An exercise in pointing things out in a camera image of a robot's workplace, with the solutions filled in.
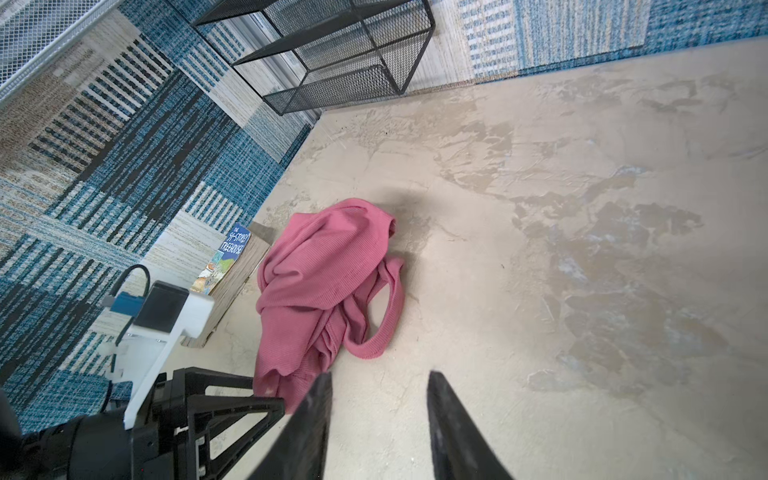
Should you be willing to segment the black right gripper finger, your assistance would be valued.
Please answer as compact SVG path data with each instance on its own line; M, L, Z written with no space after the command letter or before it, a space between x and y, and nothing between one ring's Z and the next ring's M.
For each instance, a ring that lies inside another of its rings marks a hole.
M513 479L438 371L429 374L427 410L436 479Z

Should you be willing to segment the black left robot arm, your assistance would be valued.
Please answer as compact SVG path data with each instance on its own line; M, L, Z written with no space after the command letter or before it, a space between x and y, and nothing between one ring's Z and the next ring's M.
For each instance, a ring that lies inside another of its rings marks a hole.
M279 397L224 396L249 377L190 367L160 374L139 402L27 435L1 403L4 479L222 479L287 412Z

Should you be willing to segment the dark pink cloth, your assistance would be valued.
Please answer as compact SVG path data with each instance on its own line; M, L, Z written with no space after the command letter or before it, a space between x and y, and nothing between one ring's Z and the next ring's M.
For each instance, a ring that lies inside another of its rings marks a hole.
M292 414L341 349L385 352L405 302L404 261L388 252L395 231L393 215L357 198L291 216L257 272L256 396Z

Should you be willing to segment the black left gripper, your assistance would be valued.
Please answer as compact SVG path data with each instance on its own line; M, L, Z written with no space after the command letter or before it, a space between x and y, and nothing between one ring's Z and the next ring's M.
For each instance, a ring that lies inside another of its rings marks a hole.
M132 479L222 479L285 415L275 397L208 394L244 390L247 376L198 367L161 373L131 429ZM322 479L333 400L332 375L319 375L249 479ZM211 442L248 415L259 421L220 454Z

